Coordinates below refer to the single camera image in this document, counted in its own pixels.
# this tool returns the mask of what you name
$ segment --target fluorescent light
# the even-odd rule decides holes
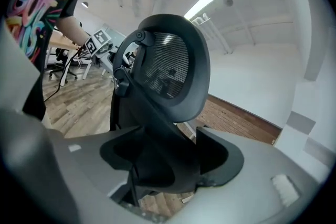
[[[164,44],[167,44],[171,39],[172,39],[172,36],[169,36],[169,35],[168,35],[168,36],[164,39],[163,43],[164,43]]]
[[[202,8],[209,5],[213,0],[199,0],[189,11],[184,15],[184,18],[190,20],[194,17]]]
[[[88,7],[89,7],[89,3],[87,3],[86,1],[82,2],[82,5],[83,5],[85,8],[88,8]]]

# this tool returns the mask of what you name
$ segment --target cable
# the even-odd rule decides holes
[[[67,69],[67,66],[71,63],[71,61],[74,59],[74,57],[76,57],[76,55],[78,55],[82,51],[83,47],[84,46],[80,47],[78,49],[78,51],[75,53],[75,55],[71,57],[70,61],[64,66],[63,74],[62,74],[62,76],[61,76],[61,78],[59,80],[57,90],[51,96],[49,96],[46,100],[44,100],[44,102],[46,102],[49,98],[51,98],[52,96],[54,96],[59,91],[59,89],[61,88],[61,81],[62,81],[62,78],[63,78],[63,76],[65,74],[65,70]]]

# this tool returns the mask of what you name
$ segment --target black chair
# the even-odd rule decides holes
[[[122,56],[132,42],[139,49],[127,72]],[[203,35],[181,16],[151,16],[121,44],[113,74],[110,130],[136,129],[103,144],[102,158],[131,172],[137,199],[151,191],[193,191],[200,171],[196,145],[173,123],[193,119],[203,109],[210,79]]]
[[[67,56],[65,56],[65,55],[63,55],[63,52],[64,51],[66,51],[66,50],[64,50],[64,49],[56,49],[56,56],[57,56],[57,61],[62,61],[62,64],[60,64],[60,63],[56,63],[56,64],[54,64],[54,68],[53,68],[53,70],[49,73],[49,77],[51,77],[54,73],[57,73],[57,72],[62,72],[63,73],[63,71],[64,71],[64,69],[65,69],[65,65],[66,65],[66,63],[67,63],[67,59],[68,59],[68,57]],[[68,73],[67,74],[70,74],[70,75],[73,75],[73,76],[75,76],[75,80],[77,80],[78,78],[77,78],[77,75],[75,74],[75,73],[73,73],[73,72],[71,72],[70,70],[68,70]]]

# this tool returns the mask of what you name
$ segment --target white wall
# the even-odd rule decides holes
[[[139,23],[147,17],[134,17],[133,11],[129,8],[121,8],[105,0],[78,0],[78,3],[81,3],[81,1],[87,1],[89,3],[88,10],[90,12],[86,13],[91,15],[96,14],[112,29],[126,36],[136,30]],[[77,9],[83,10],[79,5],[80,4],[77,4],[75,12]]]
[[[135,49],[136,49],[137,47],[138,47],[137,44],[135,44],[135,43],[131,43],[131,44],[128,46],[128,48],[125,50],[124,55],[127,54],[127,53],[129,53],[129,52],[134,52]]]
[[[327,0],[296,1],[294,24],[301,37],[298,45],[304,69],[293,113],[275,147],[322,183],[336,159],[335,19]]]
[[[102,28],[104,21],[96,15],[93,15],[90,12],[86,11],[80,5],[80,3],[77,4],[74,11],[74,16],[77,20],[81,21],[82,28],[89,34],[93,35],[95,31]]]
[[[317,120],[309,136],[336,152],[336,28],[330,27],[327,53],[317,77]]]
[[[209,94],[284,127],[291,111],[299,55],[293,44],[238,46],[210,53]]]
[[[106,33],[111,37],[111,42],[114,46],[119,47],[126,37],[114,29],[111,29],[107,24],[104,24],[102,29],[105,29]]]

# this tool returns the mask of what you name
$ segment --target colorful graffiti shirt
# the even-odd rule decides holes
[[[41,73],[23,111],[40,120],[46,111],[42,77],[49,40],[56,20],[72,16],[76,2],[77,0],[10,0],[8,4],[5,16],[9,30],[21,50]]]

